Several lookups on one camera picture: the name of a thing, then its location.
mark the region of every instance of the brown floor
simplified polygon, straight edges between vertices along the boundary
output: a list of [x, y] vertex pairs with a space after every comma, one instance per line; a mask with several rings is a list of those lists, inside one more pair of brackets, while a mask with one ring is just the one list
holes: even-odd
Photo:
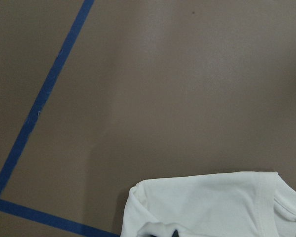
[[[0, 169], [81, 4], [0, 1]], [[96, 0], [1, 198], [119, 234], [137, 182], [240, 170], [296, 190], [296, 1]]]

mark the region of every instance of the white cloth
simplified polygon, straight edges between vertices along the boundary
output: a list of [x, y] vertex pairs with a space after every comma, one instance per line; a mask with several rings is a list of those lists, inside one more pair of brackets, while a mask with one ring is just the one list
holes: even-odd
[[296, 237], [296, 192], [277, 172], [150, 179], [132, 187], [121, 237]]

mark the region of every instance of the white t-shirt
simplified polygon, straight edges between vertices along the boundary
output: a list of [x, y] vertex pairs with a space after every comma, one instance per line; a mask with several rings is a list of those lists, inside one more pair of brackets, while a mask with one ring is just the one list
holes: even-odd
[[296, 192], [277, 172], [150, 179], [132, 187], [121, 237], [296, 237]]

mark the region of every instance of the garment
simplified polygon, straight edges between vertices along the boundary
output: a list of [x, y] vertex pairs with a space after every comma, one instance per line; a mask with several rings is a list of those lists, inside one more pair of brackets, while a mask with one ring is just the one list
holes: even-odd
[[278, 172], [150, 179], [129, 191], [121, 237], [296, 237], [296, 191]]

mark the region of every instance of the blue tape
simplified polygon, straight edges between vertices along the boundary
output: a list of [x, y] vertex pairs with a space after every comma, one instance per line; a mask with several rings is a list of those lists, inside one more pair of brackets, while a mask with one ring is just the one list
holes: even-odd
[[61, 230], [69, 231], [87, 237], [119, 237], [119, 235], [102, 231], [91, 226], [86, 226], [74, 221], [53, 216], [28, 207], [20, 206], [9, 201], [0, 199], [0, 211], [22, 217], [31, 221], [49, 225]]
[[43, 109], [55, 83], [58, 75], [63, 68], [65, 61], [74, 45], [77, 36], [83, 26], [83, 23], [90, 11], [90, 8], [93, 4], [94, 0], [85, 0], [80, 8], [80, 11], [74, 20], [74, 23], [63, 43], [63, 46], [54, 61], [52, 68], [50, 69], [46, 80], [40, 89], [38, 96], [29, 112], [29, 115], [23, 124], [21, 131], [16, 138], [16, 141], [4, 163], [4, 166], [0, 172], [0, 195], [4, 190], [13, 169], [15, 168], [19, 157], [28, 141], [28, 138], [33, 131], [35, 124], [38, 120], [38, 116]]

